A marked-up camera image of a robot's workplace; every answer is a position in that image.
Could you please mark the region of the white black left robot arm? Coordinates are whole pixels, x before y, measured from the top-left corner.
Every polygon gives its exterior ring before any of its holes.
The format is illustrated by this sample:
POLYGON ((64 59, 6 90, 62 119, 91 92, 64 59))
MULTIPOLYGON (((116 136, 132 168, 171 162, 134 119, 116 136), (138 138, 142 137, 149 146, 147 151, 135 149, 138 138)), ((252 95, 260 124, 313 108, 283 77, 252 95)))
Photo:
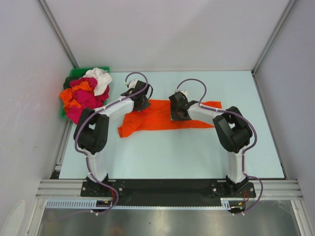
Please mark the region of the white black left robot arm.
POLYGON ((106 146, 110 122, 150 106, 147 93, 153 91, 151 85, 134 79, 127 83, 127 87, 128 90, 115 101, 100 108, 84 109, 73 136, 75 150, 85 157, 87 177, 93 181, 91 190, 100 197, 109 190, 108 183, 104 181, 108 178, 108 172, 99 153, 106 146))

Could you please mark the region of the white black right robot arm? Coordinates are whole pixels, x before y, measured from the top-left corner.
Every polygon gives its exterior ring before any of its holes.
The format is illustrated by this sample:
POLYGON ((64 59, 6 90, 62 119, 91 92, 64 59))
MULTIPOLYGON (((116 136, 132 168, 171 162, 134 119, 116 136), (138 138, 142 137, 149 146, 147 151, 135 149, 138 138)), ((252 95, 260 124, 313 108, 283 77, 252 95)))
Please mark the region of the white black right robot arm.
POLYGON ((202 121, 215 127, 219 142, 228 154, 227 192, 232 197, 243 194, 249 179, 245 173, 245 151, 253 132, 238 108, 220 110, 198 101, 188 101, 181 91, 171 95, 169 100, 172 120, 202 121))

